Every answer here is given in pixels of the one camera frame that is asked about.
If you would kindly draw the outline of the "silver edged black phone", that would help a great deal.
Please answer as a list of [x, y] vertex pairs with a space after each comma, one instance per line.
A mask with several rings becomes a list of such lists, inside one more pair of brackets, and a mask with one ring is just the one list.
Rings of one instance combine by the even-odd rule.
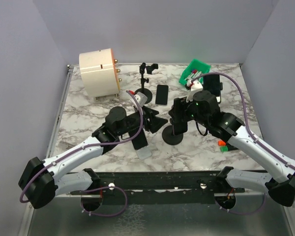
[[155, 104], [167, 106], [168, 93], [169, 93], [169, 86], [168, 85], [157, 85]]

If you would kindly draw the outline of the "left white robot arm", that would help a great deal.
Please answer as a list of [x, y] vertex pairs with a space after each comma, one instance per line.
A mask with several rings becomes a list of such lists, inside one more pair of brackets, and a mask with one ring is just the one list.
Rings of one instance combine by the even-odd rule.
[[146, 147], [147, 142], [142, 140], [144, 132], [156, 133], [168, 122], [158, 114], [157, 110], [145, 106], [130, 115], [123, 107], [113, 107], [105, 122], [80, 144], [51, 158], [32, 158], [18, 182], [22, 190], [20, 202], [29, 202], [39, 209], [57, 195], [74, 191], [95, 193], [100, 183], [93, 170], [84, 169], [75, 174], [71, 171], [126, 142], [132, 142], [135, 149]]

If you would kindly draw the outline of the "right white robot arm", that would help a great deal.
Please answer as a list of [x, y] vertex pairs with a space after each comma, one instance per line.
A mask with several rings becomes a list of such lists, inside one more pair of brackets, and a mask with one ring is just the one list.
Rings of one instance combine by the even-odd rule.
[[169, 115], [173, 136], [182, 136], [188, 130], [188, 122], [194, 120], [210, 135], [243, 151], [266, 170], [266, 173], [257, 173], [225, 167], [217, 176], [219, 191], [245, 188], [266, 193], [285, 207], [293, 205], [295, 160], [257, 138], [237, 116], [222, 112], [210, 92], [199, 91], [191, 101], [186, 97], [174, 99]]

